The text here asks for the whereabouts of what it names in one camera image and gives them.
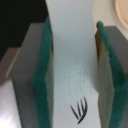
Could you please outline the gripper grey left finger with green pad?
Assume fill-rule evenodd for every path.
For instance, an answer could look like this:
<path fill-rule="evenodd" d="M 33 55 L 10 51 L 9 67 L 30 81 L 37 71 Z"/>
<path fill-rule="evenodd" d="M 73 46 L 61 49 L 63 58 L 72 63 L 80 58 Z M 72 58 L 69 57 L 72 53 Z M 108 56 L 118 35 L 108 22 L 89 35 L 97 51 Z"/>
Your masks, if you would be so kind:
<path fill-rule="evenodd" d="M 22 128 L 52 128 L 53 54 L 49 18 L 30 25 L 10 76 Z"/>

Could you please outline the gripper grey right finger with green pad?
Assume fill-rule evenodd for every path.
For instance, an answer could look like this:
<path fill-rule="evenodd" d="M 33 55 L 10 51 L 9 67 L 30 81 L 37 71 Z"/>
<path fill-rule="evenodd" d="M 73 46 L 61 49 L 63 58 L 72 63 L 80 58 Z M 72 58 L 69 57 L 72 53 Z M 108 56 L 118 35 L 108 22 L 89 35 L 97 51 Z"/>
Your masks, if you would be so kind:
<path fill-rule="evenodd" d="M 101 128 L 120 128 L 128 99 L 128 78 L 102 22 L 97 23 L 95 41 Z"/>

